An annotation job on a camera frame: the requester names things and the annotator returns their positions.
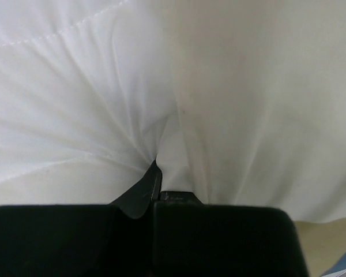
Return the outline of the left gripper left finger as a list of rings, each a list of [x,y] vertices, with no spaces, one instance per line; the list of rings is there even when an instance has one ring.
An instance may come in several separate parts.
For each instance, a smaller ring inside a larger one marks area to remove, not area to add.
[[[156,163],[110,204],[1,205],[0,276],[147,276]]]

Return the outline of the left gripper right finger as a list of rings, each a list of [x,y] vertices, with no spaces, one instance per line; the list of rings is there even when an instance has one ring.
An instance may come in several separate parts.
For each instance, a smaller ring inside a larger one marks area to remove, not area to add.
[[[207,205],[178,194],[153,206],[157,276],[308,276],[296,227],[271,207]]]

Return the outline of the white pillow yellow edge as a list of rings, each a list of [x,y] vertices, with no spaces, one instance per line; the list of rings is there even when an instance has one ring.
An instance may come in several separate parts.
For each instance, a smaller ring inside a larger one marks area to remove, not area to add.
[[[0,205],[109,203],[152,161],[345,219],[346,1],[0,1]]]

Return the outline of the blue beige checked pillowcase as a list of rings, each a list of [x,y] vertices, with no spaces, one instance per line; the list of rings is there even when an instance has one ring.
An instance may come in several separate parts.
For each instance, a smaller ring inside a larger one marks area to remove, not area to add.
[[[346,218],[295,226],[310,276],[320,276],[346,253]]]

